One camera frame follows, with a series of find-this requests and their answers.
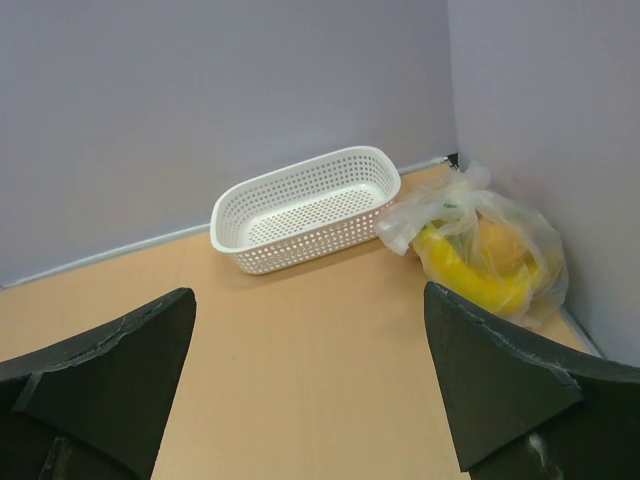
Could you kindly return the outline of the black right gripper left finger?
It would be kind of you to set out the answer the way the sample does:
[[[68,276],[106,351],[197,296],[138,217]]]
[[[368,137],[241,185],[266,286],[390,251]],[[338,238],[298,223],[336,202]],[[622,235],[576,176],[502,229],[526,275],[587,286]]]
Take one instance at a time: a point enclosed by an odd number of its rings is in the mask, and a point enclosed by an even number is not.
[[[178,288],[2,362],[2,478],[150,478],[195,320]]]

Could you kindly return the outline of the yellow banana bunch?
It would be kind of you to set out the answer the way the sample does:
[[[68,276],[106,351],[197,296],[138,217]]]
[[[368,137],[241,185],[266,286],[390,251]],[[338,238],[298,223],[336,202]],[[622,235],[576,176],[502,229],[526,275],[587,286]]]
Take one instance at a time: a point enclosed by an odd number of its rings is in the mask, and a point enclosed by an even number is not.
[[[529,257],[506,275],[487,272],[477,264],[476,228],[459,235],[439,232],[443,224],[426,226],[412,241],[427,276],[484,310],[523,323],[541,321],[557,310],[568,289],[564,255],[557,246]]]

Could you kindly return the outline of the clear lemon-print plastic bag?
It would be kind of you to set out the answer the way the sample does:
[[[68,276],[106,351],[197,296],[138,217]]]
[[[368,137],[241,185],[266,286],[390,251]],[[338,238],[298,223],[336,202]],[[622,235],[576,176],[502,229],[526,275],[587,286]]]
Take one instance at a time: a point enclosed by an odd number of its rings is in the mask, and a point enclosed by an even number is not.
[[[450,167],[380,214],[375,231],[397,255],[484,310],[536,328],[564,303],[561,236],[536,209],[490,189],[489,170]]]

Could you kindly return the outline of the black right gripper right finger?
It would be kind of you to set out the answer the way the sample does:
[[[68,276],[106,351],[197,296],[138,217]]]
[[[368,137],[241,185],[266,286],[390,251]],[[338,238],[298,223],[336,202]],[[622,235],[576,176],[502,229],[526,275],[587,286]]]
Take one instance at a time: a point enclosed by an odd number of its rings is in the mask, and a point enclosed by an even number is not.
[[[461,471],[638,478],[638,368],[563,346],[434,282],[424,321]]]

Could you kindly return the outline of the orange mango fruit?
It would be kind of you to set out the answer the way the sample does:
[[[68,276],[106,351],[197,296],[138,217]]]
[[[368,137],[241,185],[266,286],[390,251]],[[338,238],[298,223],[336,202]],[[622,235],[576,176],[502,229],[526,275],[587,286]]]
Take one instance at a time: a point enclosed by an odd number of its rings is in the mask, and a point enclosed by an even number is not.
[[[529,257],[524,241],[514,228],[485,217],[479,219],[475,247],[478,266],[499,275],[514,272]]]

